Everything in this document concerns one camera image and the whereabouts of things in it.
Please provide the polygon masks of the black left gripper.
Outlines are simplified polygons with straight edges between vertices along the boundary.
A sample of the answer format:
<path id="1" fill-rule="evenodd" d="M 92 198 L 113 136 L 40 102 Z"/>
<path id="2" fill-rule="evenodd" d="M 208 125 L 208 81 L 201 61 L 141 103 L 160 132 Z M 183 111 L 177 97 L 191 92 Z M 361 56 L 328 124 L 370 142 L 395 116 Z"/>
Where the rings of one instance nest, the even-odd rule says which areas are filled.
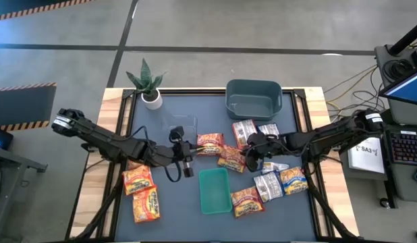
<path id="1" fill-rule="evenodd" d="M 184 140 L 184 129 L 182 126 L 176 126 L 170 131 L 170 142 L 173 144 L 172 161 L 176 164 L 179 172 L 184 173 L 185 178 L 194 176 L 190 163 L 193 161 L 192 149 L 194 145 Z M 196 153 L 204 151 L 204 146 L 196 145 Z"/>

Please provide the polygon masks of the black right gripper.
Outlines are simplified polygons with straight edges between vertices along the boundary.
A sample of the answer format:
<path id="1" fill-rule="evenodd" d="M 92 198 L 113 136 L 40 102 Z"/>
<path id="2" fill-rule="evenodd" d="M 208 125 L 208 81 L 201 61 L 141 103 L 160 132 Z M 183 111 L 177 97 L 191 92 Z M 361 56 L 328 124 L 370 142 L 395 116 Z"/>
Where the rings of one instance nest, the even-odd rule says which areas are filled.
<path id="1" fill-rule="evenodd" d="M 287 147 L 279 135 L 265 135 L 262 132 L 251 134 L 244 147 L 245 164 L 249 171 L 258 171 L 260 160 L 285 155 Z"/>

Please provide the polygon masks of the red Maruchan noodle pack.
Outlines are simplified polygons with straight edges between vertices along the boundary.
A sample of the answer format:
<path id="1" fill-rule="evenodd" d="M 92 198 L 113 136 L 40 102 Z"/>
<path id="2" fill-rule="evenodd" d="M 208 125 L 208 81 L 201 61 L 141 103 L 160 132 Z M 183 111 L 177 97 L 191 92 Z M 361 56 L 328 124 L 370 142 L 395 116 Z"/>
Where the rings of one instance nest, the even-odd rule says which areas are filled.
<path id="1" fill-rule="evenodd" d="M 239 173 L 243 173 L 246 167 L 246 161 L 245 157 L 241 154 L 240 149 L 229 145 L 224 145 L 223 152 L 219 156 L 217 165 Z"/>
<path id="2" fill-rule="evenodd" d="M 265 210 L 255 186 L 230 194 L 235 218 Z"/>
<path id="3" fill-rule="evenodd" d="M 204 151 L 197 153 L 198 156 L 219 156 L 223 152 L 224 135 L 222 133 L 199 134 L 197 145 L 204 146 Z"/>

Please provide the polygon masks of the red-edged Maruchan noodle pack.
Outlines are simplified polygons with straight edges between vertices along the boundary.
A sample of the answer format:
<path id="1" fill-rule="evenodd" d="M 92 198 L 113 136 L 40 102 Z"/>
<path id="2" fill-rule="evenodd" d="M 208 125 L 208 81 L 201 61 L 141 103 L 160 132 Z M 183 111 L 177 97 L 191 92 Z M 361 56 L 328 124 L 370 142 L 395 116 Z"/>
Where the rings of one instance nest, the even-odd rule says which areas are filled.
<path id="1" fill-rule="evenodd" d="M 257 133 L 253 119 L 235 122 L 232 124 L 232 128 L 239 149 L 243 149 L 248 145 L 247 139 L 250 135 Z"/>

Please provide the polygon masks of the clear plastic bin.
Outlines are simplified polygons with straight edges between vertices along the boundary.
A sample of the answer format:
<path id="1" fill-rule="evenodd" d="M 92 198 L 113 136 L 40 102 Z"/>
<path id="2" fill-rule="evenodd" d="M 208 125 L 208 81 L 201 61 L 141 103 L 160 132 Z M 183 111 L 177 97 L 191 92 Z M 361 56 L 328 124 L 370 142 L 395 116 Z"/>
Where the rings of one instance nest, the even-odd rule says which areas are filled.
<path id="1" fill-rule="evenodd" d="M 167 113 L 161 120 L 161 144 L 165 146 L 173 146 L 169 141 L 170 131 L 178 126 L 183 128 L 184 134 L 182 138 L 191 144 L 196 144 L 198 121 L 192 115 L 172 115 Z"/>

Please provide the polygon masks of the teal translucent plastic bin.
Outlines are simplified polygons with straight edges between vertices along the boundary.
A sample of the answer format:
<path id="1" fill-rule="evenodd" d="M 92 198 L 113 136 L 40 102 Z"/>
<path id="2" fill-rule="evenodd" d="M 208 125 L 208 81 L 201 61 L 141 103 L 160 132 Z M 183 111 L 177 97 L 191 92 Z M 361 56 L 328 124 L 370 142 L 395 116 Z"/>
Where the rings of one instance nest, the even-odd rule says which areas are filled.
<path id="1" fill-rule="evenodd" d="M 232 210 L 229 177 L 225 168 L 203 169 L 198 179 L 203 214 L 228 213 Z"/>

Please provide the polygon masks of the grey-blue plastic bin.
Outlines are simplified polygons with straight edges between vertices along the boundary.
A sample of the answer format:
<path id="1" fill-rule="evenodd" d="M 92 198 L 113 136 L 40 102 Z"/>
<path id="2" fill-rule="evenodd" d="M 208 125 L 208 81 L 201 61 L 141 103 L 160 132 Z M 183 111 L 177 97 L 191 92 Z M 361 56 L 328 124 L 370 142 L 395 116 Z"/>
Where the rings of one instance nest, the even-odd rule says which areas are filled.
<path id="1" fill-rule="evenodd" d="M 282 87 L 269 80 L 230 80 L 225 106 L 231 119 L 272 120 L 283 106 Z"/>

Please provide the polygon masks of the snake plant in white pot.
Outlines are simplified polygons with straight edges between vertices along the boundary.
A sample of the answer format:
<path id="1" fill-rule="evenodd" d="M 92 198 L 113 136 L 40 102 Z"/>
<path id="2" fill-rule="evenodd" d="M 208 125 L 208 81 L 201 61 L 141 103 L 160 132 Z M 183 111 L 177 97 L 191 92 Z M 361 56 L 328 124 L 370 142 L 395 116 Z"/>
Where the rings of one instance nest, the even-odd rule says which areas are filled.
<path id="1" fill-rule="evenodd" d="M 156 110 L 162 106 L 163 100 L 159 87 L 162 84 L 165 74 L 154 77 L 148 63 L 145 58 L 143 58 L 140 68 L 140 77 L 133 75 L 131 72 L 126 72 L 126 75 L 130 82 L 135 86 L 136 92 L 140 94 L 147 109 Z"/>

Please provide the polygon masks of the grey-blue table mat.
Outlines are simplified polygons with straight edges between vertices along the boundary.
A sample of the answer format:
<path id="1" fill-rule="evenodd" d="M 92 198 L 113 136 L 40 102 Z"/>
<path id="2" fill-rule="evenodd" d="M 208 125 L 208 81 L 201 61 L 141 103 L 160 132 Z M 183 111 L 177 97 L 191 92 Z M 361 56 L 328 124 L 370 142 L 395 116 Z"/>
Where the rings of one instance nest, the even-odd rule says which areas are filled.
<path id="1" fill-rule="evenodd" d="M 227 115 L 221 95 L 163 95 L 160 109 L 151 111 L 138 101 L 132 124 L 137 138 L 150 138 L 169 145 L 169 127 L 189 125 L 189 121 L 173 121 L 172 116 L 185 115 L 197 119 L 198 134 L 222 133 L 225 143 L 235 146 L 233 120 Z M 135 223 L 132 196 L 123 195 L 115 240 L 128 241 L 205 241 L 205 242 L 290 242 L 313 241 L 316 238 L 307 192 L 282 196 L 265 203 L 263 212 L 235 217 L 233 212 L 205 215 L 200 206 L 198 173 L 217 167 L 216 157 L 195 157 L 194 176 L 170 182 L 165 169 L 153 168 L 152 178 L 159 193 L 159 219 Z"/>

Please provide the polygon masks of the white SA3 sign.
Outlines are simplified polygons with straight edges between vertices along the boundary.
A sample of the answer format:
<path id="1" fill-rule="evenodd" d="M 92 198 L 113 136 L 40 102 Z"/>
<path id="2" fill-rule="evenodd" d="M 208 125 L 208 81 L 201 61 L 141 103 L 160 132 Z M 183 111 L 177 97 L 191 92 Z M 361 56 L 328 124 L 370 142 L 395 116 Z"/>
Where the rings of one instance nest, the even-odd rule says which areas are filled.
<path id="1" fill-rule="evenodd" d="M 379 138 L 371 137 L 347 151 L 349 168 L 384 173 L 384 163 Z"/>

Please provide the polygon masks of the backlit black keyboard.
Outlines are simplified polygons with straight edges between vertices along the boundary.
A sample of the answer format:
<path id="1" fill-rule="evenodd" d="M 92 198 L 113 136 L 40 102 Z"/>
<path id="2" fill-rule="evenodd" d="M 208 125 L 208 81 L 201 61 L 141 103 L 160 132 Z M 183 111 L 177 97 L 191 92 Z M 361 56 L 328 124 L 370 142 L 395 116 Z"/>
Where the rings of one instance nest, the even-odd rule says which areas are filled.
<path id="1" fill-rule="evenodd" d="M 417 132 L 387 130 L 387 150 L 392 163 L 417 166 Z"/>

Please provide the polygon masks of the grey equipment cart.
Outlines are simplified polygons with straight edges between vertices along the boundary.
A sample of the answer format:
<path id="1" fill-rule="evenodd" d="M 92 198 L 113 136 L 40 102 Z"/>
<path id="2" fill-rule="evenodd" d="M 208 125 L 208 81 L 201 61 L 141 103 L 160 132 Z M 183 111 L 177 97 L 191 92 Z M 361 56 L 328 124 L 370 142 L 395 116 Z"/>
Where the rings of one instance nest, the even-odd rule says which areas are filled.
<path id="1" fill-rule="evenodd" d="M 394 63 L 405 59 L 413 68 L 416 66 L 412 59 L 415 49 L 404 49 L 398 55 L 392 56 L 388 52 L 390 47 L 388 45 L 374 48 L 383 88 L 394 82 L 392 75 L 389 74 L 389 68 Z M 417 126 L 417 105 L 391 99 L 388 99 L 388 104 L 389 108 L 381 115 L 386 123 Z"/>

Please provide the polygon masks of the grey metal desk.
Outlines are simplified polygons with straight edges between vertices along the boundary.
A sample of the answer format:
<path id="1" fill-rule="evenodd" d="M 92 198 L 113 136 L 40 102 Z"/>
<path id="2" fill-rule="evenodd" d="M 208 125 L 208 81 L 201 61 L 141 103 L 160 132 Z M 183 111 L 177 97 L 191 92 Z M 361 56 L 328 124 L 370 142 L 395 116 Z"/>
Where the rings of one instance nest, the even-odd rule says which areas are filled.
<path id="1" fill-rule="evenodd" d="M 0 235 L 9 215 L 13 198 L 28 168 L 44 173 L 47 165 L 0 148 Z"/>
<path id="2" fill-rule="evenodd" d="M 417 127 L 389 125 L 387 130 L 407 130 L 417 132 Z M 383 184 L 382 191 L 386 194 L 385 198 L 389 200 L 391 208 L 396 208 L 396 198 L 400 198 L 405 201 L 417 202 L 417 182 L 413 179 L 417 166 L 397 164 L 390 161 L 389 151 L 387 150 L 387 141 L 385 138 L 387 130 L 380 138 L 385 168 L 384 173 L 375 173 L 349 168 L 347 152 L 340 154 L 340 158 L 343 162 L 343 172 L 346 178 L 381 182 Z"/>

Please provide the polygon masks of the monitor with blue screen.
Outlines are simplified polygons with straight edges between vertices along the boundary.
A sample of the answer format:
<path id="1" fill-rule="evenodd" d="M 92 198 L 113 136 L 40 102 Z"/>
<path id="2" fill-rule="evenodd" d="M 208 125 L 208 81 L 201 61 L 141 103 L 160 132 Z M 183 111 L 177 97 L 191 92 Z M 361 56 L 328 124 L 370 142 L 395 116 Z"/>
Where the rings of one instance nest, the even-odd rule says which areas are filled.
<path id="1" fill-rule="evenodd" d="M 379 92 L 381 97 L 417 105 L 417 67 Z"/>

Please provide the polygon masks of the black pole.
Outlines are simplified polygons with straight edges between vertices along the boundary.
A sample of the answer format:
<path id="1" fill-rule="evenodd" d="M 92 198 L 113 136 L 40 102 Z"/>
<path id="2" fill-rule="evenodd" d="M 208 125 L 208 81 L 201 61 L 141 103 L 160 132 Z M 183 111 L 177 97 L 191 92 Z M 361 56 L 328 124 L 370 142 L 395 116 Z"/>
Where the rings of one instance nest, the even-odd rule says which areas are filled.
<path id="1" fill-rule="evenodd" d="M 405 36 L 397 41 L 388 49 L 388 53 L 392 56 L 400 54 L 408 45 L 417 39 L 417 26 L 411 29 Z"/>

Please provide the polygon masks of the black mat with hazard stripes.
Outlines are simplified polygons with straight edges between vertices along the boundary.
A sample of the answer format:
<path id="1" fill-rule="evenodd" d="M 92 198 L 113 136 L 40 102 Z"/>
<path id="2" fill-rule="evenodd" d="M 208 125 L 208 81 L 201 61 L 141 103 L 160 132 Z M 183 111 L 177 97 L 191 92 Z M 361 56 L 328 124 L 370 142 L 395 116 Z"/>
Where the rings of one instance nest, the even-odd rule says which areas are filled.
<path id="1" fill-rule="evenodd" d="M 47 127 L 56 88 L 55 82 L 0 88 L 0 130 Z"/>
<path id="2" fill-rule="evenodd" d="M 0 20 L 89 3 L 95 0 L 0 0 Z"/>

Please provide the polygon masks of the black device with blue light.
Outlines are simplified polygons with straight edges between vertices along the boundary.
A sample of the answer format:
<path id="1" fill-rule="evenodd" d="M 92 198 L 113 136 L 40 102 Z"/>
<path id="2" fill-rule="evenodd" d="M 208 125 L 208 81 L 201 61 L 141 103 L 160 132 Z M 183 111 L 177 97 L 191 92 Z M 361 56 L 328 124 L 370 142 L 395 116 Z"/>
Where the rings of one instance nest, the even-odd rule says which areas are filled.
<path id="1" fill-rule="evenodd" d="M 13 140 L 13 135 L 0 129 L 0 149 L 8 151 Z"/>

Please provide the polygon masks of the black aluminium table frame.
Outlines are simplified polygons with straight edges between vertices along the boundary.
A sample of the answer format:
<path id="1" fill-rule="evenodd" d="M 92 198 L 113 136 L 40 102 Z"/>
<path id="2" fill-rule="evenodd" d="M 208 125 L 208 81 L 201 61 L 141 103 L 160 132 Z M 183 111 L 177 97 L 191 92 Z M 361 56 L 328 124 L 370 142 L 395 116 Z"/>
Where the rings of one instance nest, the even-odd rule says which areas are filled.
<path id="1" fill-rule="evenodd" d="M 296 101 L 296 95 L 298 95 L 296 92 L 302 92 L 304 95 L 304 89 L 292 89 L 287 88 L 287 90 L 283 91 L 283 96 L 287 95 L 285 99 L 283 99 L 284 102 L 287 104 L 290 104 L 290 106 L 286 109 L 288 112 L 286 112 L 284 109 L 281 110 L 281 114 L 285 115 L 286 118 L 285 121 L 281 125 L 286 126 L 287 131 L 298 131 L 301 130 L 300 125 L 300 119 L 303 121 L 306 120 L 307 126 L 310 129 L 311 128 L 311 121 L 310 121 L 310 115 L 308 114 L 308 107 L 307 104 L 304 103 L 307 102 L 305 98 L 303 98 L 303 108 L 304 108 L 304 115 L 302 115 L 302 118 L 299 118 L 299 111 Z M 130 88 L 107 88 L 104 92 L 104 97 L 101 105 L 101 110 L 99 111 L 99 118 L 98 118 L 98 124 L 106 129 L 112 128 L 114 131 L 121 131 L 121 127 L 125 129 L 126 135 L 130 134 L 132 131 L 132 124 L 134 120 L 134 115 L 136 112 L 136 105 L 137 102 L 140 101 L 140 98 L 137 97 L 130 97 L 131 105 L 130 105 L 130 111 L 121 111 L 123 110 L 122 103 L 127 98 L 126 95 L 131 95 L 131 89 Z M 222 88 L 162 88 L 161 94 L 163 95 L 184 95 L 184 96 L 195 96 L 195 95 L 221 95 L 225 98 L 225 89 Z M 312 210 L 312 218 L 313 218 L 313 224 L 314 224 L 314 232 L 316 234 L 316 238 L 313 241 L 290 241 L 290 242 L 330 242 L 330 243 L 348 243 L 353 242 L 353 240 L 344 240 L 343 238 L 336 237 L 336 236 L 323 236 L 323 230 L 327 230 L 328 232 L 332 231 L 331 233 L 328 233 L 329 235 L 333 233 L 334 235 L 334 226 L 329 221 L 328 217 L 324 215 L 323 210 L 317 209 L 317 207 L 320 207 L 318 203 L 316 202 L 316 199 L 312 198 L 311 194 L 307 192 L 309 195 L 309 201 L 310 201 L 310 208 Z M 111 227 L 108 232 L 108 236 L 99 236 L 99 237 L 93 237 L 93 238 L 87 238 L 87 239 L 71 239 L 71 222 L 69 222 L 69 227 L 67 230 L 67 236 L 65 237 L 66 242 L 87 242 L 87 243 L 95 243 L 95 242 L 118 242 L 115 240 L 115 233 L 117 229 L 117 220 L 119 217 L 119 207 L 121 204 L 121 198 L 125 195 L 123 191 L 123 186 L 117 191 L 116 196 L 116 202 L 113 205 L 113 211 L 111 213 Z M 141 243 L 147 243 L 143 241 L 128 241 L 128 242 L 141 242 Z M 178 242 L 178 241 L 148 241 L 148 243 L 166 243 L 166 242 Z M 215 241 L 208 243 L 226 243 L 222 241 Z"/>

